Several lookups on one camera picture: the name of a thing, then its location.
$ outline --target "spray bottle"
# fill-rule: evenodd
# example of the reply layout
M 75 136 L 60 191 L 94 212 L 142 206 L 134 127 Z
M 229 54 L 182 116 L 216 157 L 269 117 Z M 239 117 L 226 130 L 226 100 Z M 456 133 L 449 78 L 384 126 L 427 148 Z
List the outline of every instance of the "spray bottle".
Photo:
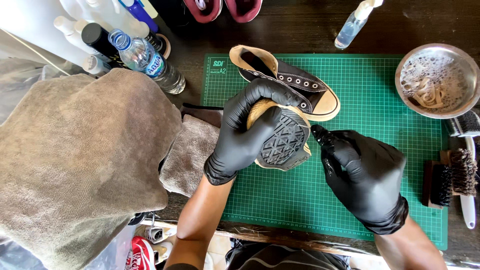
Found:
M 360 29 L 365 25 L 373 8 L 382 5 L 384 0 L 365 0 L 352 12 L 335 39 L 335 47 L 345 49 L 350 45 Z

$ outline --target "gloved hand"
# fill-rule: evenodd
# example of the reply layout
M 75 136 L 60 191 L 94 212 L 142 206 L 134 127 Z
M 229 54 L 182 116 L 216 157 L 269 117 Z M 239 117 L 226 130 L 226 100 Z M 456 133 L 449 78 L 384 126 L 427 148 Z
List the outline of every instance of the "gloved hand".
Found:
M 313 125 L 311 131 L 322 146 L 326 182 L 340 202 L 376 234 L 400 229 L 408 215 L 400 195 L 403 153 L 353 130 L 329 132 Z
M 264 142 L 273 134 L 282 110 L 273 106 L 265 111 L 247 130 L 252 106 L 262 98 L 271 98 L 284 106 L 297 106 L 300 98 L 282 84 L 255 79 L 225 103 L 222 126 L 214 152 L 207 158 L 204 174 L 212 185 L 232 180 L 239 170 L 257 158 Z

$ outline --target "cable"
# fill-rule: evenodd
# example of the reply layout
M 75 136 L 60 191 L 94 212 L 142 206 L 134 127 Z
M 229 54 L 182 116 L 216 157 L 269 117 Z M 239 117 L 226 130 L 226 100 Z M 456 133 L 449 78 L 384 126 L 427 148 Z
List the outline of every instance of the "cable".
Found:
M 65 70 L 59 68 L 58 66 L 56 66 L 54 63 L 52 63 L 50 60 L 48 60 L 45 56 L 41 55 L 38 51 L 36 51 L 34 48 L 30 47 L 28 44 L 26 44 L 25 42 L 21 41 L 19 38 L 17 38 L 16 36 L 10 34 L 8 31 L 6 31 L 5 29 L 3 28 L 0 28 L 2 29 L 5 33 L 7 33 L 9 36 L 15 38 L 17 41 L 19 41 L 20 43 L 22 43 L 23 45 L 27 46 L 27 48 L 29 48 L 30 50 L 32 50 L 34 53 L 38 54 L 41 58 L 43 58 L 45 61 L 47 61 L 50 65 L 54 66 L 55 68 L 57 68 L 58 70 L 60 70 L 61 72 L 67 74 L 68 76 L 71 76 L 70 74 L 68 74 Z

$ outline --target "brown towel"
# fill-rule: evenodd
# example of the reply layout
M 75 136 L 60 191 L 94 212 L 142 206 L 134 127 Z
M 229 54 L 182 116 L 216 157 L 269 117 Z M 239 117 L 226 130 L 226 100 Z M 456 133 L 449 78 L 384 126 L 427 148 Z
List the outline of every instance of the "brown towel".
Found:
M 0 235 L 48 269 L 81 269 L 137 212 L 163 209 L 158 164 L 180 112 L 146 75 L 35 83 L 0 127 Z
M 160 170 L 160 181 L 171 192 L 191 197 L 200 183 L 205 160 L 215 149 L 220 129 L 188 114 Z

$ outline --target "dark wooden table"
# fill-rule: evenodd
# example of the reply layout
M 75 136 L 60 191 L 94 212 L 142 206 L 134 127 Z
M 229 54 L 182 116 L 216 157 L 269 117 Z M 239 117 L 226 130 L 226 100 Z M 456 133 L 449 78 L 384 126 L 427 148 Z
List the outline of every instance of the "dark wooden table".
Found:
M 215 21 L 175 31 L 157 19 L 172 44 L 168 61 L 187 80 L 185 90 L 179 95 L 169 95 L 170 100 L 178 107 L 183 102 L 198 105 L 204 55 L 228 53 L 237 44 L 273 53 L 406 54 L 420 45 L 446 43 L 461 48 L 480 63 L 480 1 L 386 0 L 372 12 L 352 44 L 339 50 L 333 44 L 335 37 L 359 2 L 264 0 L 258 16 L 246 24 L 236 23 L 224 6 Z M 187 199 L 170 193 L 168 206 L 157 212 L 160 219 L 175 224 Z M 480 196 L 476 200 L 477 220 L 480 220 L 479 202 Z M 292 247 L 378 255 L 374 243 L 369 241 L 244 223 L 221 221 L 218 233 Z M 448 212 L 448 250 L 444 251 L 444 258 L 457 266 L 480 268 L 480 228 L 466 227 L 457 197 Z

